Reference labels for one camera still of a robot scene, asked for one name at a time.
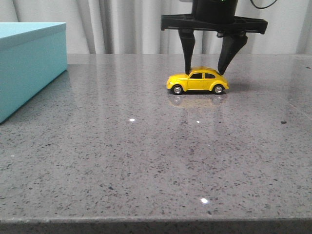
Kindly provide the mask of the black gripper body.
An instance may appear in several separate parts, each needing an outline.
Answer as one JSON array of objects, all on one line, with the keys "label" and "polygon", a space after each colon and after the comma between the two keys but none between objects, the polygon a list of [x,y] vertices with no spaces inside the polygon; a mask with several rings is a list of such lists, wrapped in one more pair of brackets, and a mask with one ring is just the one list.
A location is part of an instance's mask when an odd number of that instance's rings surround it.
[{"label": "black gripper body", "polygon": [[177,30],[191,38],[194,31],[215,31],[222,38],[246,33],[264,34],[268,22],[235,15],[236,0],[194,0],[189,14],[162,15],[161,30]]}]

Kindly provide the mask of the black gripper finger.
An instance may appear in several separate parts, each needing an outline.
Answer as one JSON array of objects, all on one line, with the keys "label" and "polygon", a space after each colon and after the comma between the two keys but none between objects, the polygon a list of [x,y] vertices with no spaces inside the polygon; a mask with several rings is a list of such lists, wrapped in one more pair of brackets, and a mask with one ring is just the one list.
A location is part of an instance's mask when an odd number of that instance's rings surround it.
[{"label": "black gripper finger", "polygon": [[230,35],[223,38],[221,53],[218,61],[218,71],[224,75],[235,55],[247,43],[248,37],[246,35]]},{"label": "black gripper finger", "polygon": [[185,74],[189,74],[191,72],[191,61],[195,46],[194,31],[193,29],[179,29],[178,33],[184,55],[184,71]]}]

